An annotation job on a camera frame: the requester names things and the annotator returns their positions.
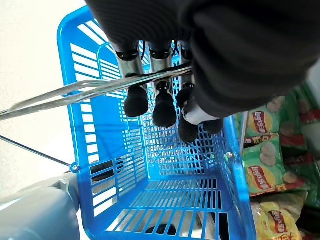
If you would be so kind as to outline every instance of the lay's logo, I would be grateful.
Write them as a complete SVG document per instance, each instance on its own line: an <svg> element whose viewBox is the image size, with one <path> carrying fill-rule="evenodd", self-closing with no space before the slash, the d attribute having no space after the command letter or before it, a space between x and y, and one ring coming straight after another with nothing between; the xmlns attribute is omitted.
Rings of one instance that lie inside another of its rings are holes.
<svg viewBox="0 0 320 240"><path fill-rule="evenodd" d="M271 217L274 220L274 228L275 228L275 232L278 234L283 234L283 233L287 233L287 226L285 223L285 219L284 216L282 215L282 213L280 211L269 211L269 214L271 215Z"/></svg>
<svg viewBox="0 0 320 240"><path fill-rule="evenodd" d="M263 111L255 111L252 113L254 119L254 125L258 133L267 134L265 113Z"/></svg>
<svg viewBox="0 0 320 240"><path fill-rule="evenodd" d="M268 183L264 170L260 166L250 166L248 168L251 171L255 183L257 187L261 190L268 190L271 189L271 185Z"/></svg>

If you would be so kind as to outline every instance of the plastic basket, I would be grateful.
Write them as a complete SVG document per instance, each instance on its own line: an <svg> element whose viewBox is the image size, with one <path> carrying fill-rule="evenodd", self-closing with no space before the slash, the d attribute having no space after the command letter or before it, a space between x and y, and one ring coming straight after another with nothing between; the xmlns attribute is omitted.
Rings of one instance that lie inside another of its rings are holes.
<svg viewBox="0 0 320 240"><path fill-rule="evenodd" d="M121 77L114 50L88 7L66 16L57 37L65 85ZM172 62L179 64L179 56ZM148 51L143 64L148 72ZM176 95L179 81L173 82ZM233 117L225 119L223 132L215 136L200 126L198 139L185 145L177 125L153 125L151 87L149 111L141 117L125 116L126 93L68 108L87 235L98 240L255 239ZM97 165L104 167L91 171Z"/></svg>

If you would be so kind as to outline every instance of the metal handle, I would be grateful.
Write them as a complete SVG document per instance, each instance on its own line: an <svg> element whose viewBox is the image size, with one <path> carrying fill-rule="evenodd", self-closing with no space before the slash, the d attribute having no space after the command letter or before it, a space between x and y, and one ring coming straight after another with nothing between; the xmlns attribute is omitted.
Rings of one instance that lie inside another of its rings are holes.
<svg viewBox="0 0 320 240"><path fill-rule="evenodd" d="M40 96L28 99L26 101L19 102L13 105L11 108L0 112L0 121L16 118L23 115L36 113L42 110L54 109L70 104L75 104L88 100L97 96L101 96L108 93L113 93L123 89L127 89L133 85L143 85L158 80L164 80L168 78L175 78L179 76L189 75L192 73L192 67L190 64L184 64L176 67L170 67L166 70L143 74L139 76L126 77L115 81L106 82L104 80L85 80L76 82L60 89L47 92ZM95 88L86 92L75 93L83 88ZM58 100L51 100L46 103L39 102L50 100L57 96L70 95Z"/></svg>

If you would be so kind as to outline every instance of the metal rod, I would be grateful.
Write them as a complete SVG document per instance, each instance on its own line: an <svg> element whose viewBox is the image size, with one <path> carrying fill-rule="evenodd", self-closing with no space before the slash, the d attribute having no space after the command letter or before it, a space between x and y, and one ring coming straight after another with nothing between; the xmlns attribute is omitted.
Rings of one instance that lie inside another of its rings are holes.
<svg viewBox="0 0 320 240"><path fill-rule="evenodd" d="M48 110L53 108L58 108L62 106L67 106L70 104L79 103L97 96L101 96L108 93L113 93L123 89L127 89L133 85L143 85L151 83L158 80L164 80L168 78L175 78L179 76L189 75L192 73L192 67L190 64L180 65L176 67L167 68L164 71L159 71L150 74L143 74L140 76L132 76L127 78L122 78L110 82L103 80L85 80L82 82L73 83L62 87L60 89L42 94L40 96L31 98L29 100L17 103L13 105L10 109L0 112L0 121L36 113L42 110ZM94 87L85 92L74 93L83 88ZM70 95L58 100L51 100L46 103L30 106L45 100L49 100L53 97L61 95Z"/></svg>
<svg viewBox="0 0 320 240"><path fill-rule="evenodd" d="M245 111L243 113L242 128L241 128L241 140L240 140L240 154L241 155L242 155L244 148L245 148L245 139L246 139L248 120L249 120L249 112Z"/></svg>
<svg viewBox="0 0 320 240"><path fill-rule="evenodd" d="M49 160L51 160L51 161L54 161L54 162L56 162L56 163L58 163L58 164L62 164L62 165L65 165L65 166L67 166L67 167L70 167L70 164L69 164L69 163L66 163L66 162L64 162L64 161L61 161L61 160L59 160L59 159L56 159L56 158L54 158L54 157L52 157L52 156L49 156L49 155L47 155L47 154L44 154L44 153L42 153L42 152L40 152L40 151L34 150L34 149L32 149L32 148L30 148L30 147L28 147L28 146L22 145L21 143L18 143L18 142L16 142L16 141L13 141L13 140L5 137L5 136L0 135L0 140L3 140L3 141L5 141L5 142L7 142L7 143L9 143L9 144L12 144L12 145L17 146L17 147L19 147L19 148L22 148L22 149L24 149L24 150L27 150L27 151L29 151L29 152L31 152L31 153L33 153L33 154L37 154L37 155L39 155L39 156L41 156L41 157L44 157L44 158L49 159Z"/></svg>

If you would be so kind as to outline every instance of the yellow chip bag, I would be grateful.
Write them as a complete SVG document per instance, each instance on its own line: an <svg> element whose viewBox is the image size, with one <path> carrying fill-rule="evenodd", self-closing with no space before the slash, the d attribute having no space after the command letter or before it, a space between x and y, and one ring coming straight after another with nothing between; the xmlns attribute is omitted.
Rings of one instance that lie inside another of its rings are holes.
<svg viewBox="0 0 320 240"><path fill-rule="evenodd" d="M302 240L296 222L307 195L302 191L251 200L257 240Z"/></svg>

